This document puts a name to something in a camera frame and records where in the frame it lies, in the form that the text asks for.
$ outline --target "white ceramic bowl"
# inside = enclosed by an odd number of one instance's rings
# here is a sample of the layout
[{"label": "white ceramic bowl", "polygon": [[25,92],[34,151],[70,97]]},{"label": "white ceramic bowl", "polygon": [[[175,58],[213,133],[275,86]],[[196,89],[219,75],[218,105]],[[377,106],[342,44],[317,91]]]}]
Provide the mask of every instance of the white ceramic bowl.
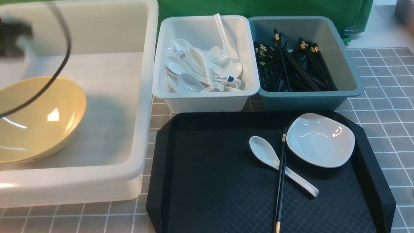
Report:
[{"label": "white ceramic bowl", "polygon": [[342,166],[355,146],[354,133],[348,127],[314,113],[298,117],[286,137],[289,148],[297,156],[319,167]]}]

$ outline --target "yellow bowl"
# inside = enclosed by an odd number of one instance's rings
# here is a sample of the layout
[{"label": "yellow bowl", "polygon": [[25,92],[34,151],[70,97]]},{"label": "yellow bowl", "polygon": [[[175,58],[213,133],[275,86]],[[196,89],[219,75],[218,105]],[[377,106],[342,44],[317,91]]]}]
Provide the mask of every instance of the yellow bowl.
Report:
[{"label": "yellow bowl", "polygon": [[[33,97],[49,80],[31,78],[0,90],[0,113]],[[32,104],[0,119],[0,164],[36,161],[58,152],[81,123],[86,105],[80,86],[57,78]]]}]

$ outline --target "black object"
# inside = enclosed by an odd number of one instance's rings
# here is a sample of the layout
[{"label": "black object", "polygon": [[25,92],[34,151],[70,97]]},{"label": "black object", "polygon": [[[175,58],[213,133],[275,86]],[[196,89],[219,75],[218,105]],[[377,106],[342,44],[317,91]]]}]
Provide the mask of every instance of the black object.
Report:
[{"label": "black object", "polygon": [[299,38],[289,52],[287,39],[282,46],[282,35],[274,29],[274,46],[254,42],[262,89],[268,92],[337,91],[318,45]]},{"label": "black object", "polygon": [[58,21],[60,27],[63,30],[64,36],[65,36],[65,39],[66,39],[66,44],[67,44],[67,50],[66,50],[65,57],[63,58],[63,61],[62,61],[61,65],[59,66],[59,68],[56,70],[55,74],[53,74],[53,76],[50,78],[50,80],[45,84],[45,86],[42,89],[40,89],[39,92],[37,92],[32,98],[30,98],[26,102],[20,104],[19,106],[16,106],[15,108],[13,108],[11,110],[8,110],[6,112],[1,112],[0,113],[0,118],[7,117],[7,116],[9,116],[9,115],[11,115],[15,112],[18,112],[18,111],[22,110],[23,108],[27,107],[29,104],[33,103],[37,98],[39,98],[53,84],[53,82],[56,80],[56,78],[58,78],[59,74],[61,73],[63,68],[66,66],[67,61],[69,60],[69,57],[70,57],[70,54],[71,54],[71,51],[72,51],[72,40],[71,40],[71,37],[70,37],[69,27],[68,27],[65,19],[63,18],[63,15],[60,12],[59,8],[53,2],[46,2],[45,4],[49,7],[49,10],[55,16],[56,20]]},{"label": "black object", "polygon": [[276,196],[276,214],[274,216],[275,219],[275,229],[273,232],[279,233],[280,232],[280,219],[282,218],[282,201],[283,201],[283,186],[284,186],[284,177],[286,172],[286,134],[287,134],[287,127],[283,128],[282,134],[282,149],[280,150],[280,165],[279,165],[279,174],[278,174],[278,187],[277,187],[277,196]]},{"label": "black object", "polygon": [[[303,113],[192,113],[171,119],[157,133],[148,191],[155,231],[271,232],[277,171],[256,159],[248,141],[260,136],[279,151],[283,127]],[[315,113],[353,131],[354,153],[340,168],[323,169],[287,151],[287,166],[320,193],[313,199],[287,179],[281,231],[390,232],[396,202],[365,132],[335,112]]]},{"label": "black object", "polygon": [[31,25],[22,21],[3,22],[0,18],[0,58],[24,56],[24,51],[16,45],[19,36],[33,38]]}]

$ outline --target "container rim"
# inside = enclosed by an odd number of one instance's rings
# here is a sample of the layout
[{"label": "container rim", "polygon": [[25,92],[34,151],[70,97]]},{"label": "container rim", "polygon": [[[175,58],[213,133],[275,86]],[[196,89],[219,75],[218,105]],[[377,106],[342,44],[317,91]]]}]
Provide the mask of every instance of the container rim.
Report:
[{"label": "container rim", "polygon": [[[142,173],[145,164],[145,153],[148,147],[148,129],[151,118],[151,74],[153,70],[155,39],[158,27],[158,2],[156,0],[63,0],[56,1],[56,5],[61,7],[61,10],[65,15],[66,9],[71,9],[71,7],[75,6],[81,7],[83,5],[92,5],[96,7],[105,7],[106,3],[128,4],[136,2],[142,2],[148,6],[148,15],[142,61],[143,69],[140,74],[141,83],[138,90],[140,97],[138,109],[136,110],[131,153],[128,159],[124,162],[110,165],[0,171],[2,182],[10,184],[9,187],[1,188],[1,194],[34,192],[45,188],[107,184],[108,182],[132,180]],[[0,11],[12,9],[14,7],[30,7],[33,9],[34,7],[45,7],[45,3],[29,2],[4,5],[0,6]]]},{"label": "container rim", "polygon": [[[215,98],[215,97],[249,97],[257,94],[260,89],[260,81],[259,81],[259,72],[257,68],[257,63],[254,55],[254,47],[253,47],[253,37],[251,34],[250,23],[249,20],[241,15],[222,15],[224,19],[241,19],[244,21],[246,27],[246,38],[249,50],[249,58],[252,60],[251,62],[251,72],[252,72],[252,82],[253,87],[249,90],[242,90],[242,91],[235,91],[235,92],[203,92],[203,93],[171,93],[171,92],[163,92],[161,91],[157,84],[164,80],[162,75],[159,75],[159,72],[153,72],[153,85],[152,85],[152,94],[159,98],[159,99],[199,99],[199,98]],[[165,34],[165,23],[174,20],[188,20],[188,19],[212,19],[214,16],[212,15],[205,15],[205,16],[184,16],[184,17],[170,17],[164,19],[160,26],[159,38],[162,38]],[[158,58],[157,53],[155,54],[155,63],[154,68],[156,69],[157,66],[164,66],[163,59]]]},{"label": "container rim", "polygon": [[365,85],[356,71],[354,62],[352,61],[345,44],[342,42],[341,36],[339,36],[338,31],[335,28],[334,23],[327,17],[324,16],[255,16],[250,17],[249,22],[261,19],[322,19],[326,21],[329,25],[329,28],[332,30],[335,39],[338,41],[338,45],[345,57],[345,61],[348,67],[351,70],[352,77],[356,82],[356,88],[349,91],[324,91],[324,92],[268,92],[260,87],[259,94],[263,97],[284,97],[284,98],[296,98],[296,97],[354,97],[359,96],[363,93]]}]

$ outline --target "large white plastic bin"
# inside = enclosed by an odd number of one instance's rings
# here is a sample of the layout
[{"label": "large white plastic bin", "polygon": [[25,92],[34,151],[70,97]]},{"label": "large white plastic bin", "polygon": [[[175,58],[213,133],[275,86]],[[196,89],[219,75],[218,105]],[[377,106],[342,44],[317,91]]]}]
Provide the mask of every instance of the large white plastic bin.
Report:
[{"label": "large white plastic bin", "polygon": [[[74,138],[46,159],[0,166],[0,208],[134,199],[141,193],[148,145],[158,20],[156,0],[56,1],[73,49],[61,77],[87,95]],[[0,88],[51,76],[66,43],[43,2],[4,5],[3,21],[23,19],[34,40],[20,41],[24,63],[0,61]]]},{"label": "large white plastic bin", "polygon": [[167,83],[164,59],[174,55],[174,40],[184,39],[194,47],[208,51],[223,49],[214,16],[171,17],[161,23],[155,54],[152,94],[164,99],[170,110],[182,112],[238,112],[249,96],[260,88],[259,74],[249,21],[242,16],[222,16],[231,46],[243,64],[241,92],[173,93]]}]

